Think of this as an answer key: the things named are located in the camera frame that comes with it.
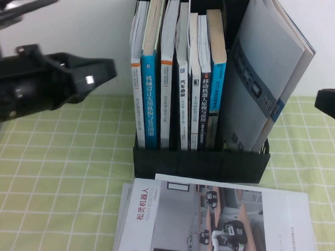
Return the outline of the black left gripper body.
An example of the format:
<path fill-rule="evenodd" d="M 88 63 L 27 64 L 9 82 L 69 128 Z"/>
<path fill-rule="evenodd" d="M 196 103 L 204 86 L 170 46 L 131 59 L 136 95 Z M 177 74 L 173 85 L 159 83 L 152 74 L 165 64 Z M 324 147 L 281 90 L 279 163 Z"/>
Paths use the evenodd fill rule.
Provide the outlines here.
<path fill-rule="evenodd" d="M 77 97 L 77 57 L 32 51 L 0 61 L 0 116 L 53 111 Z"/>

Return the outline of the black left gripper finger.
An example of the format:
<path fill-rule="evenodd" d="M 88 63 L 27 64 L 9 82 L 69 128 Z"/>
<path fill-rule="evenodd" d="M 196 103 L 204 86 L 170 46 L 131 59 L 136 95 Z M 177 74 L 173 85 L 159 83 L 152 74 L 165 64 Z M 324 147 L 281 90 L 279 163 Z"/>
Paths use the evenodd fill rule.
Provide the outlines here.
<path fill-rule="evenodd" d="M 62 53 L 60 63 L 65 64 L 66 73 L 59 77 L 61 82 L 86 82 L 90 76 L 94 83 L 105 83 L 117 76 L 114 60 L 110 58 L 86 58 L 71 53 Z"/>
<path fill-rule="evenodd" d="M 83 101 L 90 92 L 103 84 L 103 80 L 95 74 L 74 74 L 73 81 L 75 89 L 73 102 Z"/>

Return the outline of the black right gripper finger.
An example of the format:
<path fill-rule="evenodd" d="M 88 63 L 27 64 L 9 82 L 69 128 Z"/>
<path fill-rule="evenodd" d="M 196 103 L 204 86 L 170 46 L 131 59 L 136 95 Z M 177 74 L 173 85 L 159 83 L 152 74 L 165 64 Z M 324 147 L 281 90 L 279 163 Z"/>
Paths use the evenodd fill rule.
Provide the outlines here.
<path fill-rule="evenodd" d="M 315 108 L 335 119 L 335 88 L 321 89 L 317 92 Z"/>

